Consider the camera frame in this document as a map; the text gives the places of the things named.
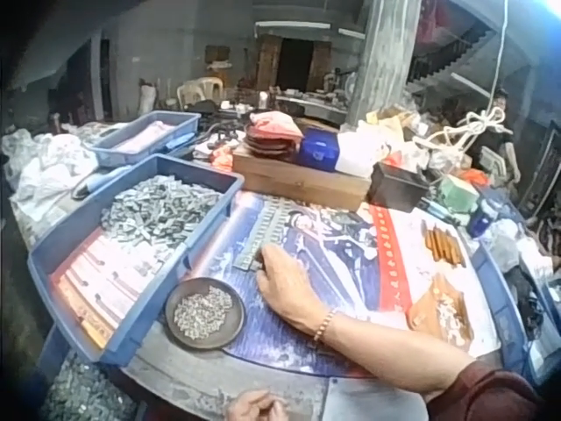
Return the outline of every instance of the plastic chair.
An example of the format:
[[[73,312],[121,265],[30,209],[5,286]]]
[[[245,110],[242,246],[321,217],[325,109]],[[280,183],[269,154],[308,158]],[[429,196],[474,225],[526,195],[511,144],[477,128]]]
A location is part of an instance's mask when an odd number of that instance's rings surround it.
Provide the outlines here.
[[[184,111],[190,103],[198,103],[204,99],[206,99],[206,97],[197,81],[187,81],[177,89],[177,100],[179,101],[182,111]]]
[[[197,79],[199,87],[204,92],[206,99],[222,101],[224,95],[224,83],[218,77],[201,77]]]

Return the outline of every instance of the staircase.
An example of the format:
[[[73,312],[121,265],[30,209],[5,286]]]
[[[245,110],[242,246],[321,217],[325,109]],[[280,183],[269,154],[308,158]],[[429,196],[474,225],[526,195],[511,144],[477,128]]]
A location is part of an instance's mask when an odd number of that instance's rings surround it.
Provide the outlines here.
[[[451,68],[462,67],[493,37],[495,32],[478,22],[460,39],[434,53],[413,57],[409,67],[407,90],[415,93],[438,84],[438,75],[449,75]]]

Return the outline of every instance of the beaded bracelet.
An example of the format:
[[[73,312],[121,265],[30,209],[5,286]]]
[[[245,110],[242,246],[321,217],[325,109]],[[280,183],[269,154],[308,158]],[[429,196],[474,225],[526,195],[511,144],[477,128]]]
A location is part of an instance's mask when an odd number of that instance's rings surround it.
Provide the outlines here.
[[[317,329],[316,334],[314,335],[315,344],[317,344],[320,341],[320,339],[323,337],[325,330],[330,325],[331,320],[333,319],[333,316],[335,316],[336,313],[337,310],[334,309],[330,311],[327,316],[325,316],[325,319],[323,320],[322,324],[319,326],[319,329]]]

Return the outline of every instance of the red sleeve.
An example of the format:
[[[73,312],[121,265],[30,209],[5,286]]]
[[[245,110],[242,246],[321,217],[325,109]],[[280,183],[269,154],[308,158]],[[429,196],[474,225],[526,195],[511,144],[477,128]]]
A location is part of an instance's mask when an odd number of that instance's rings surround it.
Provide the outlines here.
[[[528,421],[539,398],[519,375],[473,362],[442,395],[427,405],[431,421]]]

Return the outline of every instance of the black box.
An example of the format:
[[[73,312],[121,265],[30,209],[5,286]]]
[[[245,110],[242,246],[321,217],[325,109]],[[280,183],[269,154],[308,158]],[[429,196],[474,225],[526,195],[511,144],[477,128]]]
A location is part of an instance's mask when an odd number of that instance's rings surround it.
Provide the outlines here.
[[[410,213],[429,191],[429,184],[419,175],[378,162],[374,165],[368,203]]]

